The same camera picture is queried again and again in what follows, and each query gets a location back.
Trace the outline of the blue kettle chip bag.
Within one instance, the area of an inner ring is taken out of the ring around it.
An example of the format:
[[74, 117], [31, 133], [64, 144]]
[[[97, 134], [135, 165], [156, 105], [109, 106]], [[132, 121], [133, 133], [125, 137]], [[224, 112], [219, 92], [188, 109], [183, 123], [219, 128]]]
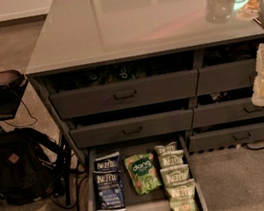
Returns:
[[96, 158], [94, 161], [96, 171], [100, 172], [109, 172], [109, 171], [118, 171], [120, 163], [120, 155], [118, 152], [113, 152], [113, 154], [108, 154], [107, 156], [102, 156]]
[[125, 211], [123, 184], [118, 171], [94, 173], [97, 186], [97, 211]]

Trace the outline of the top right drawer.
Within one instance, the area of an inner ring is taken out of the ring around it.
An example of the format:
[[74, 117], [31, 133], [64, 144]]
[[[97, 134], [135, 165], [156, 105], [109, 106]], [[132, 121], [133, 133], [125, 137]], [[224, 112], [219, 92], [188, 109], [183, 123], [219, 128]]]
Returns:
[[197, 95], [250, 87], [256, 77], [255, 60], [264, 38], [208, 47], [198, 69]]

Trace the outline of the middle right drawer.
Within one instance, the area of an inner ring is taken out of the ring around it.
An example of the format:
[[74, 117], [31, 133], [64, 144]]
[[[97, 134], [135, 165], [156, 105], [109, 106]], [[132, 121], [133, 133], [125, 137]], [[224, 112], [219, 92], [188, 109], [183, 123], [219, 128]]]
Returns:
[[264, 107], [252, 104], [250, 88], [229, 90], [212, 97], [202, 95], [194, 108], [194, 128], [264, 117]]

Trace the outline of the bottom right drawer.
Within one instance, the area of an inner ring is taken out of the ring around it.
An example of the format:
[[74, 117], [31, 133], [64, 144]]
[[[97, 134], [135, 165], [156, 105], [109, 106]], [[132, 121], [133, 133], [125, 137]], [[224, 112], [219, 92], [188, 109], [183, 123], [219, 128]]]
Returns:
[[254, 119], [220, 129], [194, 132], [191, 136], [187, 136], [186, 143], [190, 152], [200, 153], [262, 140], [264, 140], [264, 118], [260, 121]]

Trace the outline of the rear green Kettle chip bag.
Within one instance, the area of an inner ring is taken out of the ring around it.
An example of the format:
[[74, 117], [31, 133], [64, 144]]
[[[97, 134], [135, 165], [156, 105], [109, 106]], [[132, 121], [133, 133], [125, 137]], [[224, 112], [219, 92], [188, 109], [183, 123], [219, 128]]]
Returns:
[[165, 154], [166, 152], [176, 151], [177, 150], [177, 142], [170, 142], [166, 145], [158, 145], [155, 146], [155, 152], [157, 152], [157, 155]]

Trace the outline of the green kettle chip bag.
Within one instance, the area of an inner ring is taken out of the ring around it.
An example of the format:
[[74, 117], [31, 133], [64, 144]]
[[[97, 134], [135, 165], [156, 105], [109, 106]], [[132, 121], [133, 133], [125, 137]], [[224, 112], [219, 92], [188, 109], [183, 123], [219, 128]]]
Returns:
[[157, 155], [165, 154], [166, 152], [176, 151], [177, 150], [177, 142], [170, 142], [166, 145], [158, 145], [155, 146], [155, 152], [157, 152]]
[[184, 182], [190, 178], [189, 167], [187, 164], [166, 167], [160, 170], [164, 186], [168, 187], [173, 183]]
[[173, 183], [166, 188], [171, 211], [198, 211], [195, 201], [196, 183], [193, 178]]
[[176, 150], [176, 151], [165, 152], [164, 154], [161, 154], [158, 158], [161, 168], [165, 169], [166, 167], [183, 165], [184, 163], [183, 157], [184, 157], [184, 151]]

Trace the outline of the top left drawer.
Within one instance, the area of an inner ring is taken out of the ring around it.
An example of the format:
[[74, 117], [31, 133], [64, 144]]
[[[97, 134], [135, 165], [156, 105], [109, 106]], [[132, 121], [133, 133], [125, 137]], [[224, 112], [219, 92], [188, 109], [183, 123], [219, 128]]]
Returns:
[[189, 98], [198, 77], [192, 60], [168, 55], [54, 75], [46, 82], [48, 98], [61, 119]]

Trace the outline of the grey cabinet counter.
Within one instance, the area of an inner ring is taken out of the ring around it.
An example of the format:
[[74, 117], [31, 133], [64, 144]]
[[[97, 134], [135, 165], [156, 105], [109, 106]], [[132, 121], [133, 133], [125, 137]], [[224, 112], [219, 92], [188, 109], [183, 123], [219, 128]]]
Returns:
[[146, 111], [154, 113], [161, 108], [182, 107], [194, 113], [201, 96], [197, 95], [198, 85], [194, 96], [189, 98], [70, 119], [60, 118], [48, 98], [46, 87], [50, 77], [62, 73], [179, 54], [192, 55], [192, 68], [198, 74], [208, 47], [264, 38], [260, 24], [237, 18], [237, 12], [245, 2], [247, 0], [53, 0], [28, 64], [27, 77], [79, 162], [89, 163], [89, 153], [101, 146], [111, 148], [141, 139], [178, 135], [188, 148], [186, 138], [194, 132], [262, 120], [264, 117], [194, 128], [192, 118], [190, 129], [185, 131], [79, 149], [69, 135], [69, 131], [78, 125], [122, 119], [127, 114]]

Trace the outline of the front green Kettle chip bag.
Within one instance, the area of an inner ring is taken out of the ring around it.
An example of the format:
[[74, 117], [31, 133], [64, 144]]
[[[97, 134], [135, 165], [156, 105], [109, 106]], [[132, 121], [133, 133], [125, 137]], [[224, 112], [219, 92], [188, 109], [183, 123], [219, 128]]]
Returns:
[[196, 183], [193, 178], [173, 183], [166, 188], [171, 211], [198, 211], [195, 201]]

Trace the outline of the green Dang snack bag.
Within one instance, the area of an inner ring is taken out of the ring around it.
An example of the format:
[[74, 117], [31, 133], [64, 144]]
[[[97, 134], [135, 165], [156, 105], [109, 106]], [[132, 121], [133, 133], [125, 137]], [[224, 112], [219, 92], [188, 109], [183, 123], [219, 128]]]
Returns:
[[159, 179], [153, 161], [152, 153], [136, 154], [124, 160], [124, 165], [127, 172], [129, 172], [134, 189], [139, 195], [157, 190], [162, 186], [162, 181]]

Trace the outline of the middle left drawer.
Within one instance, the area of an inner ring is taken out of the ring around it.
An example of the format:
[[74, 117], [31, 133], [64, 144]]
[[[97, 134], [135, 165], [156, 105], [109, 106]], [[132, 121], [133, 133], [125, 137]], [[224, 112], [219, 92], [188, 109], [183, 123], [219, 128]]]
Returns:
[[127, 114], [124, 118], [82, 124], [69, 131], [76, 147], [84, 149], [112, 143], [175, 133], [190, 129], [193, 110], [178, 107], [173, 110]]

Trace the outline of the black backpack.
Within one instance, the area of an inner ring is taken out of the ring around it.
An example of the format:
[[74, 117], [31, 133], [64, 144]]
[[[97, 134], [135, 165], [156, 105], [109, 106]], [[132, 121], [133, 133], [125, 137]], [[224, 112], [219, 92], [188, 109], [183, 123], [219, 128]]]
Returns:
[[49, 195], [65, 193], [61, 183], [64, 151], [32, 128], [0, 135], [0, 198], [26, 205]]

